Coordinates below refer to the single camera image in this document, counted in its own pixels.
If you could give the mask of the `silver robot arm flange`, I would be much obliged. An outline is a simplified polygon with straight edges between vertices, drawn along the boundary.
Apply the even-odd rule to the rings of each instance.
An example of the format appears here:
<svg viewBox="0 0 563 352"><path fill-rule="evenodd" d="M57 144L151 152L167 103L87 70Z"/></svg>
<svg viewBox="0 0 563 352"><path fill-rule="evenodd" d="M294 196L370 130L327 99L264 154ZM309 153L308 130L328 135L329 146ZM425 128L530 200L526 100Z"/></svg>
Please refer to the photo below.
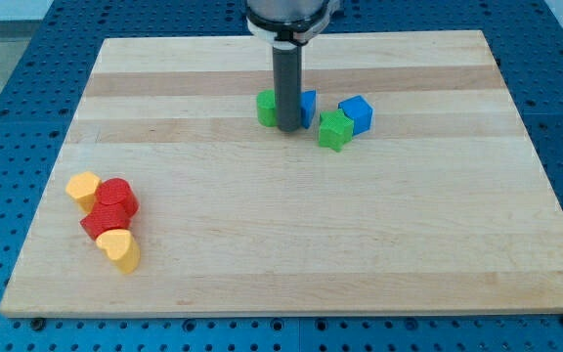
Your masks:
<svg viewBox="0 0 563 352"><path fill-rule="evenodd" d="M249 31L281 50L306 45L342 9L341 0L246 0Z"/></svg>

